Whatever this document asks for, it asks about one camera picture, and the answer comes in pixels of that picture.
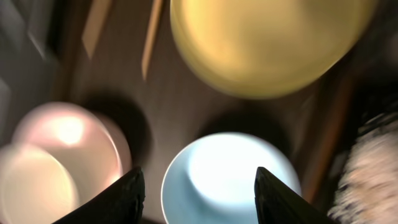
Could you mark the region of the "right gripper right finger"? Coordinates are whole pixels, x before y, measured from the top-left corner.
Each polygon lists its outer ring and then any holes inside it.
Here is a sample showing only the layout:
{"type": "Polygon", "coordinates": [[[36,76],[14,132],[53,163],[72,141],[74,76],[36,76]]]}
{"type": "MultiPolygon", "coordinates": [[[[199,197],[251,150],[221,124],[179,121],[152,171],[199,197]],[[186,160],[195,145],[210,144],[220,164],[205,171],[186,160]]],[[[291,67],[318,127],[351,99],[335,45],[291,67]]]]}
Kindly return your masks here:
{"type": "Polygon", "coordinates": [[[335,224],[264,167],[254,181],[259,224],[335,224]]]}

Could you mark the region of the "wooden chopstick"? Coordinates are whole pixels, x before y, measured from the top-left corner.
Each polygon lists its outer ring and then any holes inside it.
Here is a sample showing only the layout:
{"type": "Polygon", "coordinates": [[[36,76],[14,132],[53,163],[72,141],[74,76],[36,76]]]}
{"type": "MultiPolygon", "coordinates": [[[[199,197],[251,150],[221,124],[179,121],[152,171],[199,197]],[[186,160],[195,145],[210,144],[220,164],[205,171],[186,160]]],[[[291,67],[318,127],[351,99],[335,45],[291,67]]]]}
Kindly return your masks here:
{"type": "Polygon", "coordinates": [[[92,58],[107,19],[112,0],[92,0],[81,37],[88,58],[92,58]]]}
{"type": "Polygon", "coordinates": [[[164,0],[153,0],[152,2],[152,9],[150,12],[150,18],[147,26],[147,34],[141,60],[142,78],[144,81],[147,80],[147,76],[149,73],[150,60],[157,37],[157,31],[160,17],[162,15],[163,4],[164,0]]]}

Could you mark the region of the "white cup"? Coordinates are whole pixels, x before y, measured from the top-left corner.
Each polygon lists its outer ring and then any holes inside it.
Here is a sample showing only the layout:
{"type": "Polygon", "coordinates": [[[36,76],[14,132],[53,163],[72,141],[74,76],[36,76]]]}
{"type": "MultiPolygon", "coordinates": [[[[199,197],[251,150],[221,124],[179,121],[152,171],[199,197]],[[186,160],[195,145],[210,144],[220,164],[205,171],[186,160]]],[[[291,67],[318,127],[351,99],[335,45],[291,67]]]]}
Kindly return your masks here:
{"type": "Polygon", "coordinates": [[[1,223],[53,223],[79,204],[71,175],[47,151],[29,144],[1,148],[1,223]]]}

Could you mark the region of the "pink bowl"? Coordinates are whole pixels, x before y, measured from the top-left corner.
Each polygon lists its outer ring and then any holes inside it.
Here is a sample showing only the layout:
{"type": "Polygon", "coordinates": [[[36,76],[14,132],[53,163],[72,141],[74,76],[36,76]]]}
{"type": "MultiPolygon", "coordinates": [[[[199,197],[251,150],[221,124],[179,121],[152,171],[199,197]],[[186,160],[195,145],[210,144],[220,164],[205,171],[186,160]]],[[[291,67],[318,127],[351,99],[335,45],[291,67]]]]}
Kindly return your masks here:
{"type": "Polygon", "coordinates": [[[13,142],[41,147],[69,171],[84,204],[132,168],[121,128],[109,116],[71,103],[51,102],[27,113],[13,142]]]}

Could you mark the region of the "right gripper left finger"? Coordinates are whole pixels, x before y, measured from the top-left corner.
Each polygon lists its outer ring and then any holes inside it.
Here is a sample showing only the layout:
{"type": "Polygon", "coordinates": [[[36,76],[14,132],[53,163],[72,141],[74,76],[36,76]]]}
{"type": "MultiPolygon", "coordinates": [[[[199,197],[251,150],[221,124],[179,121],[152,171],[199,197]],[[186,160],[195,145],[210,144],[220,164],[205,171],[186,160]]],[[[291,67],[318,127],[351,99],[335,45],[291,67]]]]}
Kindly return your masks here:
{"type": "Polygon", "coordinates": [[[140,167],[135,167],[54,224],[138,224],[144,200],[144,174],[140,167]]]}

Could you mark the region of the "light blue bowl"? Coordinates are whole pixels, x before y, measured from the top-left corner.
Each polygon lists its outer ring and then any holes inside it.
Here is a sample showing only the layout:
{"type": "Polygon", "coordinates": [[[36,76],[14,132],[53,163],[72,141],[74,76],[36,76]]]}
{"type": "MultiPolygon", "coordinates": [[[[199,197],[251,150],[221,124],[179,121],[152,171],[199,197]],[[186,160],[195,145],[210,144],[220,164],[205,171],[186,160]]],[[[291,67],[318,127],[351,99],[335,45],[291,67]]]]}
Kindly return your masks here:
{"type": "Polygon", "coordinates": [[[162,182],[161,205],[168,224],[257,223],[254,181],[258,167],[296,194],[297,173],[271,143],[244,133],[216,133],[182,149],[162,182]]]}

